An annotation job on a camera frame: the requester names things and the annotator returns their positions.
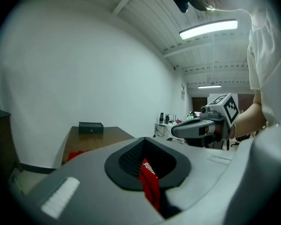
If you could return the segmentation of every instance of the person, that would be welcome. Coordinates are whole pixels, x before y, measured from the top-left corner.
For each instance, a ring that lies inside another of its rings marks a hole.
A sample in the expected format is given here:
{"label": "person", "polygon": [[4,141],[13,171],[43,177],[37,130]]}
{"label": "person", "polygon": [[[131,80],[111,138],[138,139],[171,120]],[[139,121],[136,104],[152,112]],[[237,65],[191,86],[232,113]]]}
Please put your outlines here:
{"label": "person", "polygon": [[[230,138],[281,124],[281,23],[269,0],[189,0],[197,10],[246,12],[252,21],[247,60],[253,104],[240,114]],[[221,127],[215,129],[221,133]]]}

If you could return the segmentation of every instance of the black camera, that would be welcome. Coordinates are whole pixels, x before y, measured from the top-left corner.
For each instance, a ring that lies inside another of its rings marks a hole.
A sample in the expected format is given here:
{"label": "black camera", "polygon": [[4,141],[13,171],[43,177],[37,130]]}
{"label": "black camera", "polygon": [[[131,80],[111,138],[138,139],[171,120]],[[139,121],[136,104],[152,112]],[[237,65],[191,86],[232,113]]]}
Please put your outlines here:
{"label": "black camera", "polygon": [[182,13],[186,13],[188,10],[188,0],[174,0],[178,8]]}

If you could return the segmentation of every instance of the person's arm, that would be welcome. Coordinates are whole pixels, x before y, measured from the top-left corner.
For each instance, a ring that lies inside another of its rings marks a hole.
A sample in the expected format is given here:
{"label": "person's arm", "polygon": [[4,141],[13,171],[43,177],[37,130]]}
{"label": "person's arm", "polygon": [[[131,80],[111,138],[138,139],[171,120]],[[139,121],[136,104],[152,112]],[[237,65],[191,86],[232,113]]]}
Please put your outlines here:
{"label": "person's arm", "polygon": [[266,119],[262,113],[261,106],[260,90],[255,90],[253,104],[238,116],[235,126],[232,126],[231,128],[230,138],[241,137],[255,132],[266,124]]}

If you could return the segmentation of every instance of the white wall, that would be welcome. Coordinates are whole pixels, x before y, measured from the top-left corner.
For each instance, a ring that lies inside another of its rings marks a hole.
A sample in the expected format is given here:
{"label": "white wall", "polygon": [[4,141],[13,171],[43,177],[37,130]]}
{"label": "white wall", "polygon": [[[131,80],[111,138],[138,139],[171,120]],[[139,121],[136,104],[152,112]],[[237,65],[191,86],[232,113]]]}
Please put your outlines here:
{"label": "white wall", "polygon": [[25,164],[59,167],[79,121],[152,136],[160,112],[184,113],[180,86],[140,33],[86,2],[25,0],[0,32],[0,108]]}
{"label": "white wall", "polygon": [[[217,97],[221,96],[221,95],[224,95],[226,93],[212,93],[212,94],[209,94],[209,97],[207,97],[207,103],[211,103],[213,100],[215,100]],[[235,94],[235,93],[232,93],[232,97],[238,107],[238,95]]]}

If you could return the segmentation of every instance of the red cloth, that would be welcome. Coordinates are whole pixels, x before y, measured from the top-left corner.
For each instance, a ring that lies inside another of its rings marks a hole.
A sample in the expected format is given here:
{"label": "red cloth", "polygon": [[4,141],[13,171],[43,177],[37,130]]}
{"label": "red cloth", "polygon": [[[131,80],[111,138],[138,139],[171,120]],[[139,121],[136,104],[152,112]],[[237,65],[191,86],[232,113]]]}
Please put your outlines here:
{"label": "red cloth", "polygon": [[139,179],[143,184],[146,198],[158,211],[160,203],[159,179],[146,159],[141,164]]}
{"label": "red cloth", "polygon": [[84,153],[84,152],[87,152],[87,151],[71,152],[69,154],[69,157],[67,158],[67,162],[70,161],[71,159],[73,159],[74,157],[78,156],[79,154]]}

